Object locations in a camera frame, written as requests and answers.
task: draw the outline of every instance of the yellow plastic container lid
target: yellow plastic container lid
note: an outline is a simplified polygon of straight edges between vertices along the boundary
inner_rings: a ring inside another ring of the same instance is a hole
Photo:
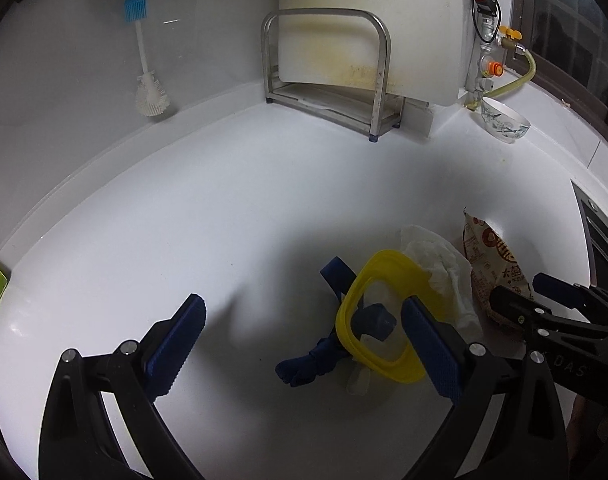
[[[430,287],[430,277],[428,272],[398,251],[385,250],[376,253],[357,275],[337,312],[335,328],[344,348],[360,363],[398,383],[414,383],[423,378],[425,370],[410,341],[398,359],[385,360],[356,338],[351,330],[351,319],[359,298],[364,295],[369,285],[381,281],[402,301],[410,296],[418,296],[435,319],[443,321],[447,314],[445,300]]]

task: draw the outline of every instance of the black cable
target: black cable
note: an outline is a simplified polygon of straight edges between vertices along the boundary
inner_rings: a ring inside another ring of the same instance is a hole
[[[500,24],[502,22],[502,8],[500,7],[500,2],[498,0],[493,0],[495,2],[495,5],[497,5],[497,27],[495,27],[495,31],[493,33],[493,37],[490,40],[485,40],[482,37],[482,34],[479,32],[479,28],[478,28],[478,20],[475,16],[475,0],[471,0],[471,5],[470,5],[470,12],[471,15],[473,16],[473,26],[475,27],[475,32],[478,34],[478,37],[480,40],[484,41],[484,43],[486,44],[491,44],[495,41],[495,38],[497,37],[497,33],[500,30]]]

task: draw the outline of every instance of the cutting board rack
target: cutting board rack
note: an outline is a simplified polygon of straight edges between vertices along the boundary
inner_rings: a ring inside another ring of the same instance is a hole
[[[271,60],[271,25],[280,16],[352,16],[372,23],[379,37],[375,90],[309,83],[284,83],[279,65]],[[367,134],[371,142],[391,128],[399,128],[405,99],[386,93],[390,64],[390,34],[386,25],[372,12],[359,9],[283,9],[271,12],[261,25],[261,57],[266,102],[290,106]]]

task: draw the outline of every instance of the white brush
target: white brush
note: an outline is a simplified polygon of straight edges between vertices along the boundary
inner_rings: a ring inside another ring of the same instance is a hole
[[[137,33],[137,45],[139,46],[139,57],[142,62],[144,74],[139,76],[139,86],[135,94],[135,106],[137,111],[147,117],[154,117],[164,112],[171,101],[168,95],[154,78],[152,70],[148,70],[146,51],[144,50],[144,35],[142,34],[141,20],[146,17],[146,0],[126,0],[124,3],[126,10],[126,20],[135,22]]]

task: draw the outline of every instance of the window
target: window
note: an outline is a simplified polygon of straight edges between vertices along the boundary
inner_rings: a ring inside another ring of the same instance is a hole
[[[515,0],[513,28],[538,63],[534,81],[608,140],[608,19],[595,0]],[[507,65],[526,73],[526,60]]]

